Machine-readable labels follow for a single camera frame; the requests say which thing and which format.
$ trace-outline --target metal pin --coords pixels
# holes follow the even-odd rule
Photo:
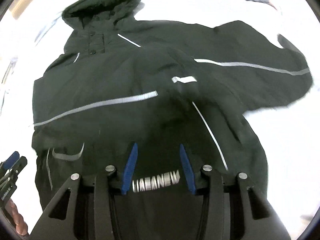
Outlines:
[[[244,172],[239,173],[239,178],[246,179],[247,177],[248,177],[248,175],[246,173],[244,173]]]
[[[202,169],[204,171],[212,171],[212,167],[210,165],[203,165]]]
[[[71,179],[72,180],[76,180],[76,179],[79,179],[80,175],[78,173],[74,173],[71,175]]]
[[[113,166],[113,165],[108,165],[107,167],[106,167],[106,171],[107,172],[112,172],[112,171],[114,171],[115,170],[115,166]]]

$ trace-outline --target jacket sleeve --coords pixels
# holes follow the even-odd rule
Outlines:
[[[241,21],[211,31],[213,62],[201,64],[215,80],[228,87],[244,111],[287,106],[310,89],[312,76],[308,64],[301,52],[292,50],[296,48],[293,45],[288,46],[291,49],[278,48]],[[288,40],[282,40],[282,46],[287,44]]]

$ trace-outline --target reflective stripe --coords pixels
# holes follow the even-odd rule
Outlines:
[[[67,155],[67,154],[62,154],[62,153],[55,153],[55,152],[54,152],[54,149],[53,149],[53,150],[52,150],[52,156],[53,156],[55,159],[60,159],[60,160],[64,160],[64,161],[73,162],[73,161],[78,160],[78,159],[81,157],[82,152],[83,152],[83,149],[84,149],[84,143],[83,143],[83,145],[82,145],[81,151],[80,151],[78,154],[74,154],[74,155]]]
[[[136,102],[136,101],[142,101],[142,100],[146,100],[146,99],[149,99],[149,98],[156,97],[157,95],[158,95],[157,91],[152,91],[152,92],[149,92],[149,93],[146,93],[146,94],[137,95],[137,96],[133,96],[133,97],[116,98],[116,99],[110,99],[110,100],[106,100],[106,101],[100,101],[100,102],[92,103],[92,104],[89,104],[89,105],[86,105],[86,106],[81,106],[81,107],[66,111],[66,112],[64,112],[62,114],[59,114],[59,115],[57,115],[57,116],[55,116],[55,117],[53,117],[53,118],[51,118],[51,119],[49,119],[47,121],[40,122],[40,123],[35,123],[34,126],[36,127],[36,126],[44,125],[44,124],[47,124],[47,123],[52,122],[54,120],[57,120],[59,118],[62,118],[64,116],[66,116],[66,115],[75,114],[75,113],[82,112],[82,111],[85,111],[85,110],[88,110],[88,109],[91,109],[91,108],[96,108],[96,107],[100,107],[100,106],[123,104],[123,103],[130,103],[130,102]]]
[[[184,77],[184,78],[173,77],[172,81],[173,81],[173,83],[176,83],[178,81],[182,82],[182,83],[197,82],[197,80],[193,76],[188,76],[188,77]]]
[[[203,120],[203,122],[204,122],[205,126],[207,127],[207,129],[208,129],[208,131],[209,131],[209,133],[210,133],[210,135],[211,135],[211,137],[212,137],[212,139],[213,139],[214,143],[216,144],[216,146],[217,146],[217,148],[218,148],[218,150],[219,150],[219,152],[220,152],[220,156],[221,156],[221,159],[222,159],[222,161],[223,161],[224,167],[225,167],[225,168],[226,168],[226,170],[228,171],[228,167],[227,167],[227,164],[226,164],[226,160],[225,160],[225,159],[224,159],[224,157],[223,157],[222,151],[221,151],[221,149],[220,149],[220,146],[219,146],[219,144],[218,144],[218,142],[217,142],[216,138],[214,137],[214,135],[213,135],[213,133],[212,133],[211,129],[209,128],[209,126],[208,126],[207,122],[205,121],[204,117],[203,117],[203,116],[202,116],[202,114],[200,113],[200,111],[199,111],[198,107],[196,106],[196,104],[195,104],[194,102],[192,102],[192,104],[195,106],[195,108],[196,108],[196,110],[198,111],[199,115],[201,116],[201,118],[202,118],[202,120]]]
[[[126,37],[120,35],[119,33],[118,33],[118,36],[121,37],[121,38],[123,38],[123,39],[125,39],[126,41],[129,41],[129,42],[132,43],[133,45],[136,45],[137,47],[141,48],[141,46],[139,46],[137,43],[134,43],[133,41],[130,41],[129,39],[127,39]]]
[[[50,187],[51,187],[51,190],[52,190],[52,181],[51,181],[50,168],[49,168],[49,162],[48,162],[49,151],[50,151],[50,148],[49,148],[48,153],[47,153],[46,166],[47,166],[47,172],[48,172]]]
[[[75,63],[77,61],[77,59],[79,58],[79,55],[80,55],[80,52],[78,52],[77,57],[73,63]]]
[[[271,67],[266,67],[266,66],[261,66],[261,65],[257,65],[257,64],[251,64],[251,63],[245,63],[245,62],[216,62],[213,60],[202,59],[202,58],[195,58],[195,61],[199,62],[199,63],[216,64],[216,65],[223,66],[223,67],[244,66],[244,67],[260,68],[260,69],[265,69],[265,70],[269,70],[269,71],[285,73],[285,74],[289,74],[292,76],[304,75],[304,74],[310,72],[310,70],[308,68],[305,68],[300,71],[288,71],[288,70],[284,70],[284,69],[271,68]]]

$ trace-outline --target black jacket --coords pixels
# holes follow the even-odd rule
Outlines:
[[[140,1],[80,0],[64,10],[74,31],[34,84],[36,186],[45,208],[75,172],[125,171],[136,143],[135,170],[123,188],[131,198],[120,206],[131,210],[136,228],[148,228],[140,239],[195,239],[202,200],[190,197],[181,151],[192,171],[204,164],[243,171],[266,194],[266,156],[243,113],[292,103],[312,78],[303,55],[241,21],[216,28],[136,21]],[[148,178],[167,172],[170,187],[148,187]],[[159,201],[167,204],[157,209]],[[189,215],[181,213],[185,205]],[[142,207],[152,211],[141,214]],[[170,235],[162,228],[172,224],[158,221],[166,211],[181,220]],[[119,212],[125,217],[127,209]]]

